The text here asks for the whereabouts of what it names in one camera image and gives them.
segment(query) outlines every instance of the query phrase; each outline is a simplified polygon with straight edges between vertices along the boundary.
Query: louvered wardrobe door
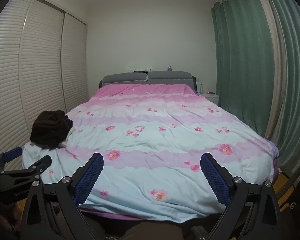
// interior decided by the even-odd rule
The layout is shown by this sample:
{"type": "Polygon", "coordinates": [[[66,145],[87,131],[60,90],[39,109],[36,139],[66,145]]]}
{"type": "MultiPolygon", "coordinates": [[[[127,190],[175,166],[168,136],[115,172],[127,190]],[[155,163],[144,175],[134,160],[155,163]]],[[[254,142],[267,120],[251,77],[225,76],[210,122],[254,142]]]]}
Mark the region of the louvered wardrobe door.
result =
{"type": "Polygon", "coordinates": [[[10,0],[0,14],[0,152],[23,146],[29,130],[18,81],[22,28],[32,0],[10,0]]]}
{"type": "Polygon", "coordinates": [[[34,0],[21,38],[20,91],[29,129],[44,110],[66,110],[60,42],[64,13],[34,0]]]}
{"type": "Polygon", "coordinates": [[[66,13],[61,43],[61,69],[68,112],[88,101],[86,32],[87,26],[84,23],[66,13]]]}

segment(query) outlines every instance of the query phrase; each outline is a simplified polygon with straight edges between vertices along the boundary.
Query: bedspread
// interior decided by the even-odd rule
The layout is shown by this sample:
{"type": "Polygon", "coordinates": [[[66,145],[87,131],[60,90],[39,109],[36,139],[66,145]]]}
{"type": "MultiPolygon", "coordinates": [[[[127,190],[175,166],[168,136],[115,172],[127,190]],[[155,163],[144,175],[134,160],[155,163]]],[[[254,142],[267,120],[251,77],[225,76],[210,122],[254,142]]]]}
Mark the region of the bedspread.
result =
{"type": "Polygon", "coordinates": [[[84,208],[178,223],[222,212],[200,169],[206,152],[246,182],[273,179],[269,142],[184,84],[107,85],[68,116],[76,131],[67,147],[29,142],[23,164],[50,155],[41,178],[54,183],[101,153],[104,169],[84,208]]]}

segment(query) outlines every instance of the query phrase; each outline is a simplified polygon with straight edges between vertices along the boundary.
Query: nightstand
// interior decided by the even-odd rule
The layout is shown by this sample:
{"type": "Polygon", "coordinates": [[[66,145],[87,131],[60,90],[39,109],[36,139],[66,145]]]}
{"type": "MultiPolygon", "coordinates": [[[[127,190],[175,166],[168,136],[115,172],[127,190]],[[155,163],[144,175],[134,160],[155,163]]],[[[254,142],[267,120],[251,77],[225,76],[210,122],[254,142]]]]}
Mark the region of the nightstand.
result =
{"type": "Polygon", "coordinates": [[[207,98],[210,102],[215,103],[217,106],[219,105],[219,96],[216,94],[207,94],[207,93],[203,93],[203,94],[199,94],[204,96],[205,98],[207,98]]]}

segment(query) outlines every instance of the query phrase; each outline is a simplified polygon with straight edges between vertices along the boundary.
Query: metal screw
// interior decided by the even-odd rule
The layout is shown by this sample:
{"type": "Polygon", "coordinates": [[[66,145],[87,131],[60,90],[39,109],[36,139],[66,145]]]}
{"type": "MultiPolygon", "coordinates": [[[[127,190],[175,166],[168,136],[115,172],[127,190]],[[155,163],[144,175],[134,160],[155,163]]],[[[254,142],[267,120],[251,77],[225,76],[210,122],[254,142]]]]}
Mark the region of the metal screw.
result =
{"type": "Polygon", "coordinates": [[[39,184],[40,184],[40,182],[37,181],[37,180],[35,180],[34,182],[32,182],[32,186],[34,186],[34,187],[38,186],[39,184]]]}
{"type": "Polygon", "coordinates": [[[271,182],[269,182],[269,181],[265,181],[265,185],[266,185],[266,187],[271,187],[272,186],[271,182]]]}
{"type": "Polygon", "coordinates": [[[62,181],[63,183],[67,183],[67,182],[70,181],[70,177],[69,177],[69,176],[65,176],[65,177],[63,177],[63,178],[61,179],[61,181],[62,181]]]}
{"type": "Polygon", "coordinates": [[[241,183],[241,182],[243,182],[243,179],[241,179],[240,177],[235,177],[234,182],[235,183],[241,183]]]}

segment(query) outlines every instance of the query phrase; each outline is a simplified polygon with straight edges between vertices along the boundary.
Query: person's knee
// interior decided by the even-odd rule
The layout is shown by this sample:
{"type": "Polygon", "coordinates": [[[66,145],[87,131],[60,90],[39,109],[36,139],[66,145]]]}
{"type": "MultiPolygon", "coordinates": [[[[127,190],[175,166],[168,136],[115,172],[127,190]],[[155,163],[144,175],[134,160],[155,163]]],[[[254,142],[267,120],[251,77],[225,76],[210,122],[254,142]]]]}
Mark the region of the person's knee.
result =
{"type": "Polygon", "coordinates": [[[155,223],[142,222],[130,228],[121,240],[183,240],[182,230],[180,227],[155,223]]]}

